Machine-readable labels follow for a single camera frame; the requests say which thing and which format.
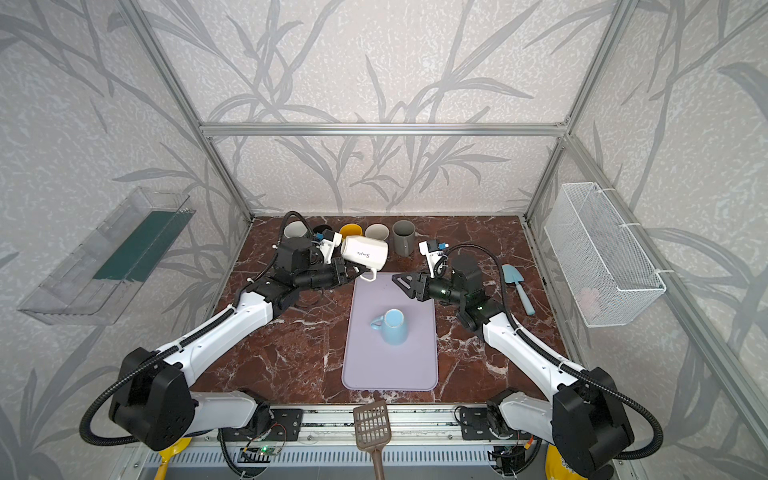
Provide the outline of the white faceted mug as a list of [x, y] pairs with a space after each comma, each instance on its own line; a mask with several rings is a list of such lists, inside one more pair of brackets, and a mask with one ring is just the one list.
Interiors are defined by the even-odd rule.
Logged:
[[371, 277], [362, 277], [364, 281], [373, 282], [377, 273], [387, 262], [389, 247], [385, 241], [365, 236], [347, 236], [341, 245], [341, 256], [356, 264], [360, 264], [371, 272]]

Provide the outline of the yellow mug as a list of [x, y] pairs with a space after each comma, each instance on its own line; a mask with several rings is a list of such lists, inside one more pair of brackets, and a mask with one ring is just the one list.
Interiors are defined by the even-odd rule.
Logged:
[[339, 233], [342, 235], [343, 238], [346, 238], [348, 236], [362, 236], [363, 229], [358, 224], [348, 223], [341, 227], [341, 229], [339, 230]]

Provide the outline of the grey mug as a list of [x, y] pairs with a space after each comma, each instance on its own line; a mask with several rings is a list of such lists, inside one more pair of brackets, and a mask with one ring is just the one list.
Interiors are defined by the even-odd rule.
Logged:
[[401, 257], [410, 257], [416, 246], [416, 228], [408, 220], [398, 220], [393, 224], [394, 252]]

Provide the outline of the light blue mug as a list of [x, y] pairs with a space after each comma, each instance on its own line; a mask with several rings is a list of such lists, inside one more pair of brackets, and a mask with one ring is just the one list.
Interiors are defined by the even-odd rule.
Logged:
[[408, 325], [404, 313], [399, 309], [390, 309], [373, 319], [370, 327], [377, 330], [383, 341], [391, 346], [402, 345], [408, 337]]

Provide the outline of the purple mug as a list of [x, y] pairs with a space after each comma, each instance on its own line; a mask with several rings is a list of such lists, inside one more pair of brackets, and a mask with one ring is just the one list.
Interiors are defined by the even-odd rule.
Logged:
[[384, 242], [388, 240], [389, 234], [389, 228], [381, 223], [369, 225], [364, 232], [366, 238]]

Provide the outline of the black mug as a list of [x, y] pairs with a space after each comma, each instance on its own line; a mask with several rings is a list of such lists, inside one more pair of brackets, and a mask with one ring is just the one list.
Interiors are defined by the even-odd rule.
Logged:
[[332, 227], [327, 224], [321, 224], [313, 228], [313, 233], [316, 235], [322, 235], [326, 230], [332, 230]]

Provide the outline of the teal patterned mug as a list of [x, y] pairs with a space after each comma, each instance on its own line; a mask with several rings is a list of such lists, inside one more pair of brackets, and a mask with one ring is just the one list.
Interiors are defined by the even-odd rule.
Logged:
[[289, 238], [307, 238], [309, 229], [301, 221], [293, 221], [283, 229], [283, 236]]

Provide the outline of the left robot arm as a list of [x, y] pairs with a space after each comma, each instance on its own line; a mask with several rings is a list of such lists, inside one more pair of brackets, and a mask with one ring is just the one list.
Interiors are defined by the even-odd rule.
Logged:
[[301, 292], [357, 278], [373, 281], [385, 261], [363, 245], [340, 242], [331, 231], [279, 238], [265, 269], [224, 310], [175, 341], [125, 357], [118, 380], [83, 414], [81, 439], [101, 447], [141, 442], [161, 451], [193, 434], [252, 423], [260, 405], [256, 396], [201, 394], [191, 386], [239, 341], [294, 305]]

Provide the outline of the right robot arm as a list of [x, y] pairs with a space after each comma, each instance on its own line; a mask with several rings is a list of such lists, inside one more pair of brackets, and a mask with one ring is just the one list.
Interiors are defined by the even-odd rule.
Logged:
[[483, 271], [469, 253], [473, 244], [426, 246], [427, 268], [395, 274], [393, 283], [411, 299], [455, 306], [460, 323], [545, 396], [502, 396], [496, 409], [506, 427], [550, 443], [570, 469], [589, 479], [610, 477], [614, 460], [639, 460], [660, 450], [663, 429], [647, 408], [619, 392], [605, 370], [588, 371], [532, 335], [510, 312], [505, 292], [499, 300], [486, 292]]

